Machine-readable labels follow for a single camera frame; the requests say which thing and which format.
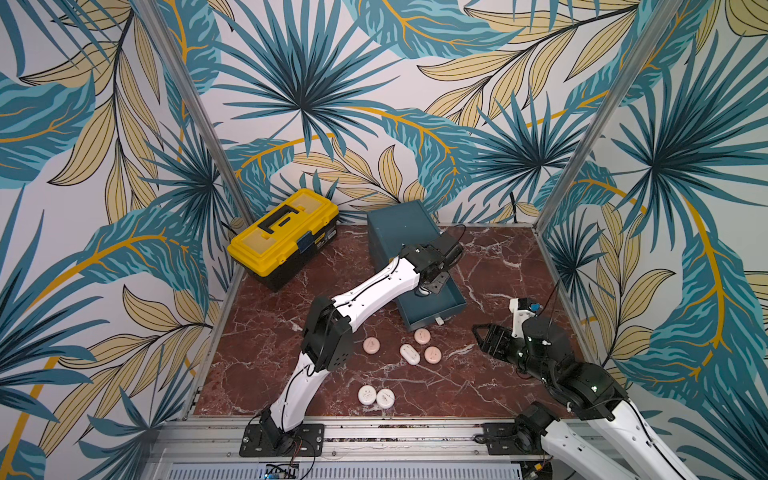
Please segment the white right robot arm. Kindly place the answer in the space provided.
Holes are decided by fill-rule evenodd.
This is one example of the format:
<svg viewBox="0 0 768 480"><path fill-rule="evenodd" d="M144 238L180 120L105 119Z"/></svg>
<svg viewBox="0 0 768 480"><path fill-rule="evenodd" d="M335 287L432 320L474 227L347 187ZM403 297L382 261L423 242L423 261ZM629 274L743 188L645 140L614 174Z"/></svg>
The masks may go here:
<svg viewBox="0 0 768 480"><path fill-rule="evenodd" d="M509 423L485 423L477 441L489 454L546 455L585 479L692 479L672 451L606 369L577 359L569 335L540 316L513 328L478 324L480 350L540 381L550 396L597 431L620 454L613 460L539 401Z"/></svg>

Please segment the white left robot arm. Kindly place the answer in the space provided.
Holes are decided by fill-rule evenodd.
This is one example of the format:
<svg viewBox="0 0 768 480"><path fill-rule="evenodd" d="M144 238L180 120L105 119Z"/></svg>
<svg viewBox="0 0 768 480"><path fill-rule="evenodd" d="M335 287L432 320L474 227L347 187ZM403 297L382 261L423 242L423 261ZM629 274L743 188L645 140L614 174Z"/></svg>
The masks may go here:
<svg viewBox="0 0 768 480"><path fill-rule="evenodd" d="M296 367L277 399L259 416L274 446L292 438L324 379L353 352L354 334L387 303L414 290L438 294L463 254L460 240L444 232L424 244L402 247L383 269L333 298L313 300Z"/></svg>

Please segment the teal drawer cabinet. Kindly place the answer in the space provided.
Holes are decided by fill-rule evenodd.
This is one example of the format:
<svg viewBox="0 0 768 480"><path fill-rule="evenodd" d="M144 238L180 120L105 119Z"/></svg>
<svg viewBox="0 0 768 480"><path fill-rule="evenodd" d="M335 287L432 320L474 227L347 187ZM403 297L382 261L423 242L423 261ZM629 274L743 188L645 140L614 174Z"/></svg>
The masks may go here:
<svg viewBox="0 0 768 480"><path fill-rule="evenodd" d="M379 272L375 280L384 280L395 269L393 262L406 245L425 244L441 233L420 201L401 203L368 213L369 250Z"/></svg>

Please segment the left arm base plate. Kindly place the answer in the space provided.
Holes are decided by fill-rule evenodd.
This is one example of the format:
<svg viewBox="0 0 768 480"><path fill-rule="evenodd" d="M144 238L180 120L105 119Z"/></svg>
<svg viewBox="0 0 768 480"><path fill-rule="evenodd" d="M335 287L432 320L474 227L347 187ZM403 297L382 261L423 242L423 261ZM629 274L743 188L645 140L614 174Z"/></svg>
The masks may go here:
<svg viewBox="0 0 768 480"><path fill-rule="evenodd" d="M289 433L248 425L238 455L242 458L315 457L323 451L325 425L302 424Z"/></svg>

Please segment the teal drawer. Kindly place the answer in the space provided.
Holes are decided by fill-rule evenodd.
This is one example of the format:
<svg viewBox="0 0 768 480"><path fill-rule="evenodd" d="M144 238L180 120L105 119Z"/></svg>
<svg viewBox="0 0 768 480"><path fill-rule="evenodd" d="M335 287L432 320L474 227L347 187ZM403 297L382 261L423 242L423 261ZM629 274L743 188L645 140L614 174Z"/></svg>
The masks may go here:
<svg viewBox="0 0 768 480"><path fill-rule="evenodd" d="M394 303L409 332L444 322L466 308L466 300L448 273L442 273L439 293L416 289L398 296Z"/></svg>

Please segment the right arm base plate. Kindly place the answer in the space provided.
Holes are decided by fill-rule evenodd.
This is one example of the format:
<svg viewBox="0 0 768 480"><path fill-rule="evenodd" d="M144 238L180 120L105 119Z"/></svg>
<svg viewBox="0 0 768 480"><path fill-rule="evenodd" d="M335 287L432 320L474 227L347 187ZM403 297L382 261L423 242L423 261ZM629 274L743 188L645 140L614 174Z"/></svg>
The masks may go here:
<svg viewBox="0 0 768 480"><path fill-rule="evenodd" d="M517 423L484 423L479 439L490 456L540 454L540 441L529 427Z"/></svg>

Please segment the white oval earphone case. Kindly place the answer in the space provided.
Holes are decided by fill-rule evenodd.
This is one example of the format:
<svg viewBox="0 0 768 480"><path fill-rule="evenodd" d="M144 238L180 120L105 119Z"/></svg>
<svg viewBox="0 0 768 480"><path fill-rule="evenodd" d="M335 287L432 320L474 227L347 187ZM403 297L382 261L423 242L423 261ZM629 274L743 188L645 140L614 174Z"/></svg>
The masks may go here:
<svg viewBox="0 0 768 480"><path fill-rule="evenodd" d="M399 353L409 365L418 365L420 363L420 354L410 344L402 344L399 348Z"/></svg>

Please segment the white round earphone case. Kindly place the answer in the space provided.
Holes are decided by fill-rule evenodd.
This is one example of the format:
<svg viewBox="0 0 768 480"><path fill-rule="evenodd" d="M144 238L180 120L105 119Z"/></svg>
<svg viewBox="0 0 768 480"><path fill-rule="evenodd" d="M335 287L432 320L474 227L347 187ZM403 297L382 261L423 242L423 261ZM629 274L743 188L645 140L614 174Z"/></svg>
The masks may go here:
<svg viewBox="0 0 768 480"><path fill-rule="evenodd" d="M383 410L391 409L396 401L395 394L388 388L383 388L377 392L376 404Z"/></svg>
<svg viewBox="0 0 768 480"><path fill-rule="evenodd" d="M358 401L364 406L373 405L377 400L377 390L371 385L363 385L358 390Z"/></svg>

